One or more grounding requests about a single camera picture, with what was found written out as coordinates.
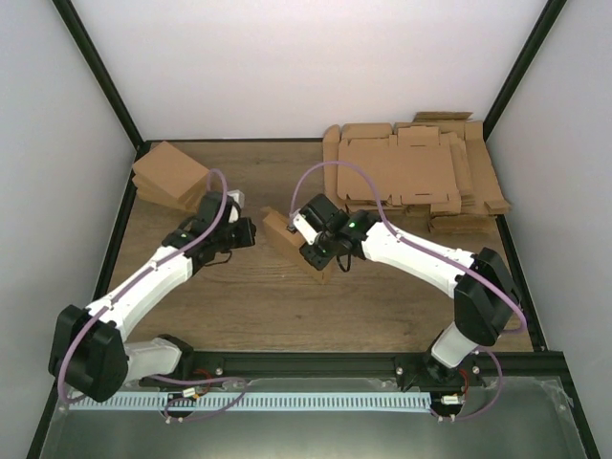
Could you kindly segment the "brown cardboard box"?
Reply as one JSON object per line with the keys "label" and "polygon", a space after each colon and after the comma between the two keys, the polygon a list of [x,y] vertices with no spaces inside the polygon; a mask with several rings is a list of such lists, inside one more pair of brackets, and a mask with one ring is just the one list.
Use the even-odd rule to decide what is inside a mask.
{"label": "brown cardboard box", "polygon": [[264,207],[261,210],[266,238],[274,250],[302,272],[312,277],[317,284],[328,284],[336,269],[332,265],[328,265],[322,271],[312,267],[299,251],[305,244],[304,238],[300,233],[291,233],[288,230],[288,217],[270,207]]}

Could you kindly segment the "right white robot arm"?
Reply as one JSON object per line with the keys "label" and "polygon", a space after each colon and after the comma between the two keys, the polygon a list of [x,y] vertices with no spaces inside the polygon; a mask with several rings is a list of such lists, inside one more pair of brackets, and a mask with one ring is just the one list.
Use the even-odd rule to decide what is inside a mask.
{"label": "right white robot arm", "polygon": [[303,237],[299,251],[317,270],[336,260],[347,272],[359,258],[411,274],[452,299],[454,319],[426,350],[420,370],[432,383],[450,383],[470,353],[496,344],[511,317],[527,324],[519,290],[492,249],[447,248],[395,227],[378,213],[348,213],[323,194],[293,212],[289,228]]}

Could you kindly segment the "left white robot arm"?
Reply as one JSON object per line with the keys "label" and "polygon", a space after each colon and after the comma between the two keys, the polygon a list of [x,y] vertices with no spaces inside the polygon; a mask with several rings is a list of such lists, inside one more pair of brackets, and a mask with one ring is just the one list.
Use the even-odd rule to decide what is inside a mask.
{"label": "left white robot arm", "polygon": [[196,214],[169,233],[153,256],[114,291],[84,308],[67,306],[58,316],[49,372],[105,402],[126,383],[156,375],[173,385],[195,375],[194,349],[181,339],[160,335],[129,342],[136,325],[172,290],[201,269],[216,265],[216,256],[254,245],[256,227],[241,214],[242,191],[207,193]]}

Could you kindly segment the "stack of folded cardboard boxes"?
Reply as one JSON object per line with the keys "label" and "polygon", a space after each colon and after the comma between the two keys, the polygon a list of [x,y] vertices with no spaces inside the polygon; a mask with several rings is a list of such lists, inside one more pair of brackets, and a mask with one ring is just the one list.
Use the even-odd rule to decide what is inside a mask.
{"label": "stack of folded cardboard boxes", "polygon": [[206,193],[209,170],[169,142],[133,164],[137,196],[149,203],[195,213]]}

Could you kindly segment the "pile of flat cardboard blanks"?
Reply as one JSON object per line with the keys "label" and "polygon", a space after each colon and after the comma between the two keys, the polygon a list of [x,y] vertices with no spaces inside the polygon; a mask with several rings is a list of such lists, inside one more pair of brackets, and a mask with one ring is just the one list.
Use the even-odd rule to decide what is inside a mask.
{"label": "pile of flat cardboard blanks", "polygon": [[469,112],[330,126],[322,139],[324,193],[350,211],[424,216],[439,233],[490,232],[508,213],[483,136]]}

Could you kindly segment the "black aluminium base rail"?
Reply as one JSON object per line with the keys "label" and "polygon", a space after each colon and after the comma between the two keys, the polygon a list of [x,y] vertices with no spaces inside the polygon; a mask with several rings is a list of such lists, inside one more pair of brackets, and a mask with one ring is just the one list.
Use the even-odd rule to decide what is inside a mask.
{"label": "black aluminium base rail", "polygon": [[425,370],[421,353],[287,353],[287,352],[202,352],[196,351],[185,373],[171,376],[195,380],[204,369],[214,376],[245,380],[290,378],[368,378],[393,380],[401,388],[423,390],[457,388],[468,376],[469,384],[478,385],[485,378],[495,377],[495,364],[485,352],[470,356],[458,370],[449,370],[436,381]]}

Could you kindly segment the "black frame post left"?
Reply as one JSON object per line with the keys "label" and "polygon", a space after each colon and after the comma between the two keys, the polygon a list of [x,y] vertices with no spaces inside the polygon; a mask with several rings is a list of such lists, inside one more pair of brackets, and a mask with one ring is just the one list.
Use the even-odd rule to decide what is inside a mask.
{"label": "black frame post left", "polygon": [[144,145],[142,135],[108,72],[93,39],[82,22],[76,7],[69,0],[53,0],[52,3],[70,36],[76,43],[99,88],[109,102],[120,126],[132,145],[139,149]]}

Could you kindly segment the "black frame post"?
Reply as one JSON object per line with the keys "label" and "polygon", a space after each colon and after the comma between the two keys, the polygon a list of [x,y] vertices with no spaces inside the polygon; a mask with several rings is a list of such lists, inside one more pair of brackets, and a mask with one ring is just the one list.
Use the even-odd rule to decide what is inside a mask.
{"label": "black frame post", "polygon": [[515,59],[511,70],[505,78],[500,91],[494,99],[491,109],[483,121],[483,136],[485,141],[491,136],[495,126],[501,119],[523,77],[525,77],[531,64],[534,62],[549,32],[556,24],[566,3],[566,0],[548,0],[545,3]]}
{"label": "black frame post", "polygon": [[82,22],[76,7],[69,0],[53,0],[52,3],[70,36],[76,43],[99,88],[109,102],[120,126],[132,145],[139,149],[144,145],[142,135],[108,72],[93,39]]}

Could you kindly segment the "black frame post right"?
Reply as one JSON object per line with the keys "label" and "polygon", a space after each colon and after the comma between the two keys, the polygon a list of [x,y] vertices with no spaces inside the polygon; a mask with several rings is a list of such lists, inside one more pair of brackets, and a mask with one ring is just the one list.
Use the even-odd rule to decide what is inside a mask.
{"label": "black frame post right", "polygon": [[483,136],[485,141],[491,136],[495,126],[501,119],[523,77],[525,77],[531,64],[534,62],[549,32],[556,24],[566,3],[566,0],[548,0],[545,3],[515,59],[511,70],[505,78],[500,91],[494,99],[491,109],[483,121]]}

